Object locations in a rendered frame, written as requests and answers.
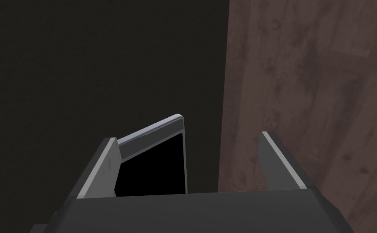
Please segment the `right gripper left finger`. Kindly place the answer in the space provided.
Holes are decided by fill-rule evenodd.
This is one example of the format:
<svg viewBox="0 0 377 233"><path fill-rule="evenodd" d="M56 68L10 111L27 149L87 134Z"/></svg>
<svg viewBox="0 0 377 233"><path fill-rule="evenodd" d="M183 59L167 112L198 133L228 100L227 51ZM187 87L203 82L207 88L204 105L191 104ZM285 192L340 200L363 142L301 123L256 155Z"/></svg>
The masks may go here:
<svg viewBox="0 0 377 233"><path fill-rule="evenodd" d="M114 197L114 188L121 162L122 157L117 138L104 138L73 186L66 201Z"/></svg>

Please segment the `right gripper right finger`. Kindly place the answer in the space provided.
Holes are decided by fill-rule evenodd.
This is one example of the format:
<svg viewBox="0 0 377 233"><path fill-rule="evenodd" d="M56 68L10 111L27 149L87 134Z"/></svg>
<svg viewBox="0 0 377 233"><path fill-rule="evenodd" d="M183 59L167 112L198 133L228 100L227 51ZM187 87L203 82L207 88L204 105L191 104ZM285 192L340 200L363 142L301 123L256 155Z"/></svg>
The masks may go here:
<svg viewBox="0 0 377 233"><path fill-rule="evenodd" d="M314 188L312 180L274 132L260 133L258 157L270 190Z"/></svg>

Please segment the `grey appliance with black door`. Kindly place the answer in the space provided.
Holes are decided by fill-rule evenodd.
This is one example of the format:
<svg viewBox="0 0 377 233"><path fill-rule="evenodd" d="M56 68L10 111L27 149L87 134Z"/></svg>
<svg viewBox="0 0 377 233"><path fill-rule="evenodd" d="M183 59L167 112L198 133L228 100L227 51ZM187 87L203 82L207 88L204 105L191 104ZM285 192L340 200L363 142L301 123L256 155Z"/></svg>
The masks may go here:
<svg viewBox="0 0 377 233"><path fill-rule="evenodd" d="M184 117L174 114L118 139L117 197L186 194Z"/></svg>

